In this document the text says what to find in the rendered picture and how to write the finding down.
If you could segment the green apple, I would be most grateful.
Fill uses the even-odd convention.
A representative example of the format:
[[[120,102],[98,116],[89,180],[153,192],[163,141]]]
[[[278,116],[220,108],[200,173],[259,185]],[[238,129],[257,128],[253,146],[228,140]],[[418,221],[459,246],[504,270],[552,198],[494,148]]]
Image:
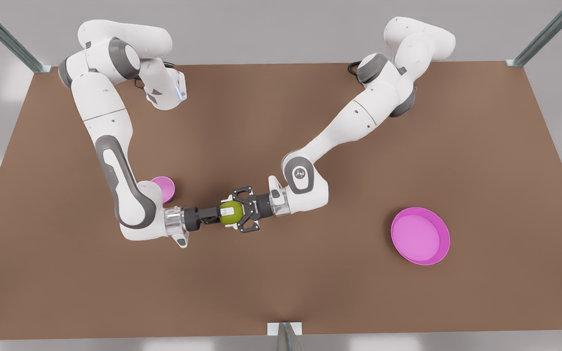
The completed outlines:
[[[244,216],[243,215],[244,214],[243,206],[236,201],[228,200],[228,201],[222,202],[219,209],[225,208],[225,207],[234,207],[236,213],[234,215],[230,215],[230,216],[226,216],[226,217],[220,216],[221,223],[223,223],[223,225],[232,226],[232,225],[236,225],[238,222],[240,222],[240,220]]]

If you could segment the pink bowl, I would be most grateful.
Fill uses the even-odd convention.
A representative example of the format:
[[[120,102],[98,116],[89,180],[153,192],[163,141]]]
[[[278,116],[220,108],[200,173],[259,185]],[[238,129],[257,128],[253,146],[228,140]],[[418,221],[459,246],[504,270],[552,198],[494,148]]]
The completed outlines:
[[[170,202],[175,195],[175,184],[173,180],[169,177],[155,177],[151,180],[154,184],[157,184],[162,191],[162,202],[166,204]]]

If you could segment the pink plate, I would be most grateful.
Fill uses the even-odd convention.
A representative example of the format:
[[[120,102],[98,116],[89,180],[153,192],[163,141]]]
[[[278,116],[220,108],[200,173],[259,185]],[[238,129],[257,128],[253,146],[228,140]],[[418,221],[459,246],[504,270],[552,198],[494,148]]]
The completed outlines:
[[[403,209],[393,218],[392,243],[398,253],[417,265],[434,265],[450,251],[450,231],[442,218],[422,207]]]

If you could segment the silver frame post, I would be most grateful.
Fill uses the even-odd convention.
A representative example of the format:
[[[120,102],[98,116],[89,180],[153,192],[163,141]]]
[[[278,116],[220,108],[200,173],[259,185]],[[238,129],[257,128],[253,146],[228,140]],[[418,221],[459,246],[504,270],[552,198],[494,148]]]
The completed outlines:
[[[505,60],[507,67],[524,67],[562,29],[562,10],[513,59]]]
[[[40,61],[34,57],[17,38],[11,34],[5,26],[0,23],[0,42],[7,48],[11,53],[14,54],[25,66],[27,66],[34,74],[44,74],[50,73],[52,66],[45,66],[40,63]]]
[[[303,351],[298,335],[302,322],[273,322],[267,324],[267,335],[276,337],[275,351]]]

